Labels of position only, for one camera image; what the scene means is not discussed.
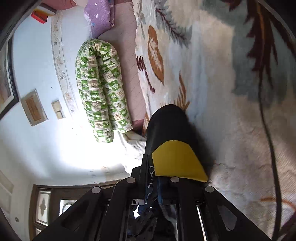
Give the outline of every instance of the brown leaf motif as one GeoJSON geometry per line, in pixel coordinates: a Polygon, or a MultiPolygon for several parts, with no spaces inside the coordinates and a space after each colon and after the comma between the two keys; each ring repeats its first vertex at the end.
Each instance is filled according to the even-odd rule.
{"type": "Polygon", "coordinates": [[[159,81],[163,83],[163,58],[158,49],[157,35],[154,28],[150,25],[148,28],[148,57],[152,70],[159,81]]]}
{"type": "MultiPolygon", "coordinates": [[[[265,197],[265,198],[261,198],[260,201],[261,202],[276,202],[276,198],[265,197]]],[[[293,209],[294,213],[292,214],[290,219],[281,227],[281,229],[279,231],[280,236],[287,234],[290,230],[292,230],[293,225],[296,223],[296,205],[288,200],[285,200],[285,199],[282,199],[281,202],[284,204],[287,204],[291,209],[293,209]]]]}
{"type": "Polygon", "coordinates": [[[144,122],[143,122],[143,135],[146,135],[146,130],[147,130],[149,121],[150,121],[150,119],[149,119],[149,116],[146,112],[145,117],[144,117],[144,122]]]}
{"type": "Polygon", "coordinates": [[[186,102],[186,88],[184,85],[184,82],[182,80],[181,72],[179,73],[179,82],[180,82],[180,87],[179,87],[179,94],[177,99],[174,100],[174,105],[179,106],[182,110],[186,111],[190,101],[186,102]]]}
{"type": "Polygon", "coordinates": [[[190,28],[178,26],[172,16],[172,11],[169,10],[169,1],[154,0],[155,17],[157,28],[161,26],[168,33],[173,42],[178,43],[181,47],[185,45],[187,48],[191,42],[192,25],[190,28]]]}
{"type": "MultiPolygon", "coordinates": [[[[221,0],[229,4],[229,11],[234,10],[242,0],[221,0]]],[[[252,28],[247,37],[255,38],[254,45],[248,53],[249,58],[255,59],[255,65],[252,71],[259,73],[259,79],[262,81],[263,72],[266,71],[268,82],[271,82],[270,56],[273,52],[276,63],[278,63],[276,47],[274,43],[274,35],[271,23],[278,30],[287,47],[290,49],[294,57],[296,57],[292,40],[284,26],[257,0],[247,0],[247,18],[246,22],[254,19],[252,28]]]]}
{"type": "Polygon", "coordinates": [[[151,90],[152,93],[155,93],[155,89],[152,87],[151,83],[150,83],[150,80],[149,80],[149,77],[148,77],[148,73],[147,73],[147,69],[145,67],[145,63],[144,63],[144,59],[142,56],[140,56],[140,58],[137,57],[137,66],[138,66],[138,69],[143,71],[145,73],[145,76],[146,76],[146,80],[148,82],[148,85],[149,85],[149,88],[151,90]]]}

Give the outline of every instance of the purple pillow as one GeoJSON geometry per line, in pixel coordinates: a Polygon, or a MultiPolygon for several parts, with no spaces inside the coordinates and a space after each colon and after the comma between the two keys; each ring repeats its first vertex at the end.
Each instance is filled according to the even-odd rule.
{"type": "Polygon", "coordinates": [[[90,37],[96,39],[114,26],[114,0],[89,0],[84,17],[90,26],[90,37]]]}

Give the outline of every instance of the picture frame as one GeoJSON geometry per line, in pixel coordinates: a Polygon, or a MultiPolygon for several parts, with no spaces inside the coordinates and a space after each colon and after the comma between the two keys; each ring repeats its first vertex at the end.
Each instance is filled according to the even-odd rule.
{"type": "Polygon", "coordinates": [[[12,68],[12,38],[0,50],[0,120],[19,102],[12,68]]]}
{"type": "Polygon", "coordinates": [[[23,97],[21,103],[31,126],[48,120],[36,90],[23,97]]]}

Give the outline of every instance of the decorative wall border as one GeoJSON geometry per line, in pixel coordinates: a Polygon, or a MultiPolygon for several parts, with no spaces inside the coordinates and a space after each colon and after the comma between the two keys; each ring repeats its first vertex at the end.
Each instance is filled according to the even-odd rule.
{"type": "Polygon", "coordinates": [[[62,42],[62,11],[59,10],[52,17],[51,25],[52,36],[52,54],[54,57],[54,66],[57,73],[57,78],[63,93],[64,100],[67,104],[71,117],[78,114],[79,110],[74,96],[71,82],[65,64],[63,42],[62,42]]]}

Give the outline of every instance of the metal bolt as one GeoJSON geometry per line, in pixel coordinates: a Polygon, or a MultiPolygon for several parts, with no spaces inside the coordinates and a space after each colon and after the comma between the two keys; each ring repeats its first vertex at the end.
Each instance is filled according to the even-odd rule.
{"type": "Polygon", "coordinates": [[[135,178],[133,178],[133,177],[129,177],[128,179],[126,179],[126,181],[127,181],[128,183],[134,183],[136,180],[135,180],[135,178]]]}
{"type": "Polygon", "coordinates": [[[206,192],[213,192],[214,191],[214,188],[212,186],[206,186],[205,187],[205,191],[206,192]]]}
{"type": "Polygon", "coordinates": [[[99,187],[93,187],[92,189],[91,189],[91,192],[92,193],[99,193],[101,191],[101,189],[99,188],[99,187]]]}
{"type": "Polygon", "coordinates": [[[180,181],[180,179],[179,179],[178,177],[171,177],[171,178],[170,178],[170,181],[171,181],[172,183],[178,183],[178,182],[180,181]]]}

